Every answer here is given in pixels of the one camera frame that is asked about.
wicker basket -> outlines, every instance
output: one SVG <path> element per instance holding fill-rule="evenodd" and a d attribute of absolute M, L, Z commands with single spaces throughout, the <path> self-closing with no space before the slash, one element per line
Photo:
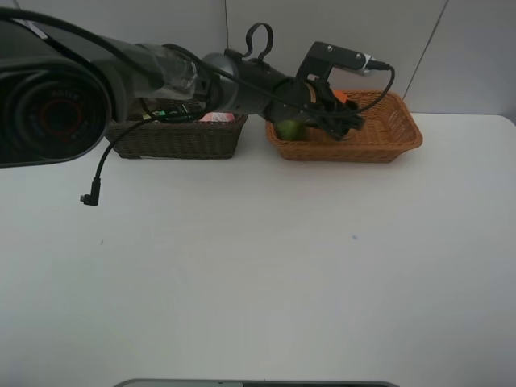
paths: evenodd
<path fill-rule="evenodd" d="M 346 91 L 348 97 L 365 106 L 379 91 Z M 363 113 L 361 131 L 350 131 L 343 141 L 335 141 L 324 131 L 310 128 L 307 141 L 283 141 L 267 123 L 267 138 L 287 160 L 351 161 L 389 163 L 403 152 L 422 144 L 422 136 L 405 103 L 395 93 L 388 93 L 376 106 Z"/>
<path fill-rule="evenodd" d="M 196 102 L 158 102 L 153 110 L 169 110 L 183 105 L 189 111 L 200 110 Z M 141 118 L 139 105 L 131 108 L 129 118 Z M 237 115 L 229 123 L 148 123 L 121 139 L 114 150 L 125 159 L 172 158 L 187 160 L 230 159 L 235 154 L 247 115 Z M 109 141 L 116 139 L 135 121 L 113 123 L 106 134 Z"/>

camera lens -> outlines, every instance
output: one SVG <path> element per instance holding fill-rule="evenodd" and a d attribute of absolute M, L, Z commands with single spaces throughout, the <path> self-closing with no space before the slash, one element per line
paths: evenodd
<path fill-rule="evenodd" d="M 53 69 L 23 79 L 10 94 L 6 133 L 31 157 L 68 160 L 88 152 L 109 122 L 109 99 L 88 73 Z"/>

white table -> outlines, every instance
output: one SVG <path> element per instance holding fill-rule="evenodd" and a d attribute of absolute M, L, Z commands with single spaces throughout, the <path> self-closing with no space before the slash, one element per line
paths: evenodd
<path fill-rule="evenodd" d="M 0 381 L 516 381 L 516 127 L 416 114 L 392 164 L 282 160 L 250 119 L 225 161 L 0 171 Z"/>

lime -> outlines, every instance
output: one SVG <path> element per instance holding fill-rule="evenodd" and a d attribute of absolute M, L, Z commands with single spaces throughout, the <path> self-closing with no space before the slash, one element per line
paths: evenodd
<path fill-rule="evenodd" d="M 284 141 L 300 141 L 305 137 L 305 124 L 288 119 L 276 124 L 276 132 Z"/>

orange wicker basket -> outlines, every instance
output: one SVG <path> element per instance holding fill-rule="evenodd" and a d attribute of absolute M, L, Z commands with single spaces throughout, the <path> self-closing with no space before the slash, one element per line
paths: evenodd
<path fill-rule="evenodd" d="M 380 91 L 346 91 L 360 106 L 372 102 Z M 373 108 L 363 113 L 365 125 L 350 131 L 343 141 L 335 141 L 324 131 L 309 128 L 306 141 L 283 141 L 267 123 L 267 138 L 281 157 L 287 160 L 351 161 L 389 163 L 403 152 L 422 144 L 422 135 L 405 103 L 395 93 L 388 93 Z"/>

